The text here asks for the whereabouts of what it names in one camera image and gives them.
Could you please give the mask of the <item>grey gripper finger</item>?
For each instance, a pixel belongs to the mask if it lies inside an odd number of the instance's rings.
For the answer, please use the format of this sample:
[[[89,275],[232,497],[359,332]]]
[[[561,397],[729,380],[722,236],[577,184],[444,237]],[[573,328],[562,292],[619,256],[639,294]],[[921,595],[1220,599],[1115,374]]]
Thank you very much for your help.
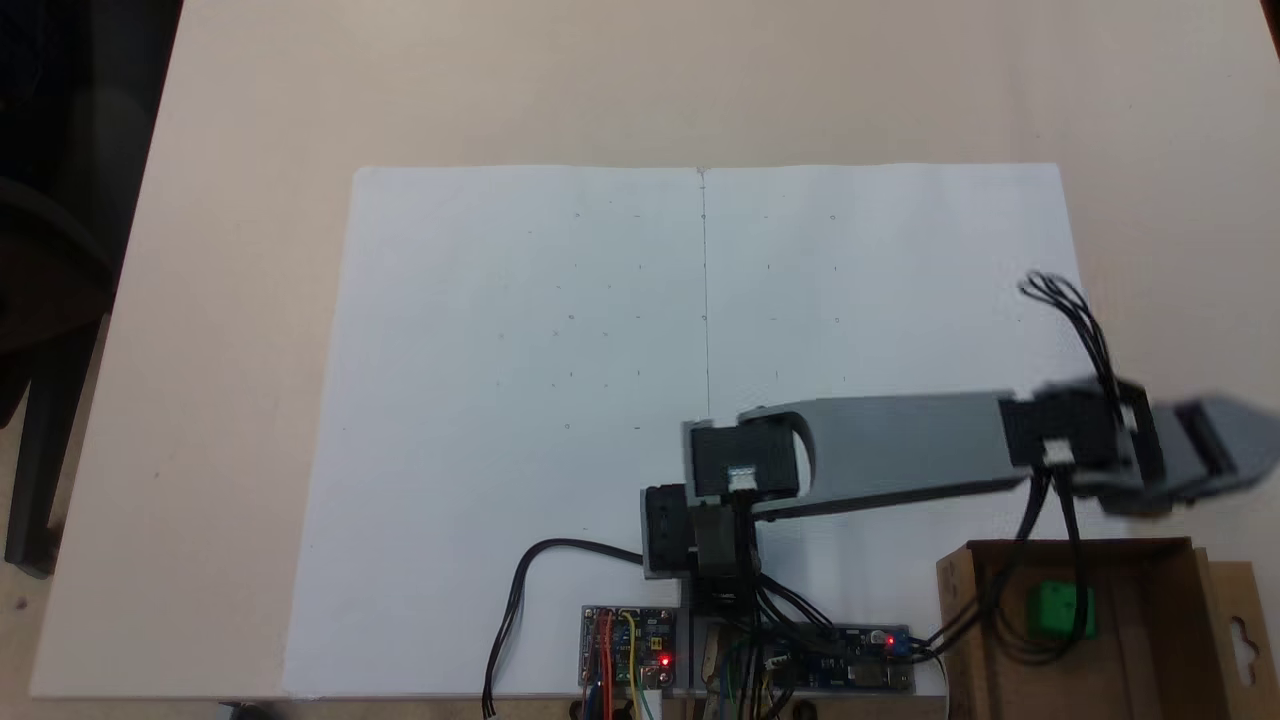
[[[1257,486],[1277,469],[1277,414],[1236,398],[1226,398],[1225,443],[1235,468],[1231,487],[1245,489]]]

